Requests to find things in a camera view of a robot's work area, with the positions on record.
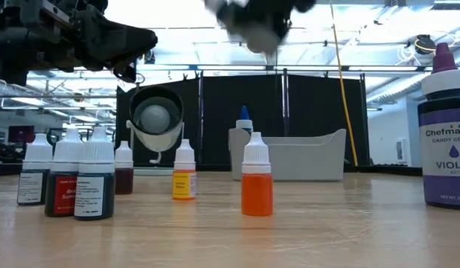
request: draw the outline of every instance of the black backdrop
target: black backdrop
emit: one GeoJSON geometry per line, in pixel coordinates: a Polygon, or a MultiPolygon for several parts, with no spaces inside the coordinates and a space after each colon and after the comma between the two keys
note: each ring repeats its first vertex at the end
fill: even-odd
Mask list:
{"type": "MultiPolygon", "coordinates": [[[[367,110],[363,80],[344,80],[351,125],[359,165],[368,165],[367,110]]],[[[243,105],[247,106],[255,131],[264,136],[284,136],[283,90],[281,75],[204,77],[166,83],[184,102],[185,137],[196,152],[197,167],[229,169],[228,131],[235,126],[243,105]]],[[[121,140],[130,139],[126,128],[129,102],[134,89],[128,93],[118,88],[116,147],[121,140]]],[[[347,129],[339,79],[288,76],[289,136],[318,136],[347,129]]],[[[156,158],[134,139],[134,160],[137,166],[149,165],[156,158]]],[[[162,165],[171,166],[175,144],[162,154],[162,165]]],[[[345,158],[354,163],[349,134],[345,158]]]]}
{"type": "MultiPolygon", "coordinates": [[[[361,80],[344,79],[345,96],[359,165],[368,165],[367,108],[361,80]]],[[[348,129],[339,79],[288,75],[291,137],[313,137],[348,129]]],[[[354,163],[349,132],[345,158],[354,163]]]]}
{"type": "MultiPolygon", "coordinates": [[[[197,152],[199,148],[199,80],[186,80],[166,83],[165,86],[177,93],[184,104],[184,137],[190,140],[192,148],[197,152]]],[[[130,140],[130,130],[126,128],[126,121],[129,116],[129,103],[134,95],[135,89],[127,93],[118,88],[118,103],[116,115],[116,147],[119,147],[121,140],[130,140]]],[[[176,149],[180,146],[180,140],[169,150],[162,153],[161,166],[173,166],[176,157],[176,149]]],[[[149,166],[149,160],[157,159],[157,153],[148,150],[137,137],[134,138],[134,163],[136,166],[149,166]]]]}
{"type": "Polygon", "coordinates": [[[281,75],[204,77],[202,163],[230,165],[229,129],[246,106],[255,131],[284,134],[281,75]]]}

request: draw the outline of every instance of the product label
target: product label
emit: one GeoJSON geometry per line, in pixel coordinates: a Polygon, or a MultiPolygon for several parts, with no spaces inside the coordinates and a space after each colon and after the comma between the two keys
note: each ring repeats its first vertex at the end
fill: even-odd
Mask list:
{"type": "Polygon", "coordinates": [[[53,212],[56,215],[73,213],[76,180],[76,176],[58,176],[56,178],[53,207],[53,212]]]}
{"type": "Polygon", "coordinates": [[[103,213],[104,177],[77,178],[74,216],[94,217],[103,213]]]}
{"type": "Polygon", "coordinates": [[[40,202],[42,198],[43,173],[21,173],[18,203],[40,202]]]}
{"type": "Polygon", "coordinates": [[[172,197],[191,198],[197,193],[197,175],[174,172],[172,177],[172,197]]]}
{"type": "Polygon", "coordinates": [[[460,109],[419,118],[427,202],[460,205],[460,109]]]}

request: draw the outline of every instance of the white label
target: white label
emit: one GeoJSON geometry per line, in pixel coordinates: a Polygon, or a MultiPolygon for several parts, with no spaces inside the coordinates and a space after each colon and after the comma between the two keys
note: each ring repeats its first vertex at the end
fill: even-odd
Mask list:
{"type": "Polygon", "coordinates": [[[74,216],[94,217],[103,213],[104,177],[81,177],[76,183],[74,216]]]}
{"type": "Polygon", "coordinates": [[[195,197],[197,195],[197,174],[191,173],[191,190],[190,196],[195,197]]]}
{"type": "Polygon", "coordinates": [[[43,173],[21,173],[18,203],[39,202],[42,199],[43,173]]]}
{"type": "Polygon", "coordinates": [[[460,122],[420,127],[424,176],[460,176],[460,122]]]}

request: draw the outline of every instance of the bottle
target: bottle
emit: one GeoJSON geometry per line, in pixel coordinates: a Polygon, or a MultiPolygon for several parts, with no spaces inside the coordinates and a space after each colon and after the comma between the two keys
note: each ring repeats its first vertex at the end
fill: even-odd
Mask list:
{"type": "Polygon", "coordinates": [[[45,214],[65,217],[74,214],[74,198],[83,142],[77,129],[68,128],[57,142],[46,191],[45,214]]]}
{"type": "Polygon", "coordinates": [[[268,146],[260,132],[253,132],[245,146],[242,174],[242,213],[250,216],[273,214],[272,168],[268,146]]]}
{"type": "Polygon", "coordinates": [[[195,155],[188,139],[182,139],[173,164],[172,199],[194,200],[197,194],[195,155]]]}
{"type": "Polygon", "coordinates": [[[121,141],[115,156],[116,194],[132,194],[134,162],[127,141],[121,141]]]}
{"type": "Polygon", "coordinates": [[[242,111],[240,113],[240,120],[237,120],[235,128],[242,129],[247,131],[250,135],[253,132],[253,122],[250,120],[246,106],[242,106],[242,111]]]}
{"type": "Polygon", "coordinates": [[[435,54],[418,105],[425,202],[460,208],[460,70],[447,43],[435,54]]]}
{"type": "Polygon", "coordinates": [[[16,203],[19,205],[45,204],[46,183],[50,173],[53,147],[46,134],[38,133],[35,140],[27,146],[16,203]]]}
{"type": "Polygon", "coordinates": [[[84,143],[76,183],[74,218],[102,220],[114,214],[114,147],[105,127],[95,127],[84,143]]]}

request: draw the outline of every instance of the computer monitor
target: computer monitor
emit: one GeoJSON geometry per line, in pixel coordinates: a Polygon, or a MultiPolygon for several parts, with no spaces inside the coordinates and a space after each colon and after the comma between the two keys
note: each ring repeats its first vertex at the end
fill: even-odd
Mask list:
{"type": "Polygon", "coordinates": [[[8,127],[8,142],[31,143],[35,139],[35,126],[8,127]]]}

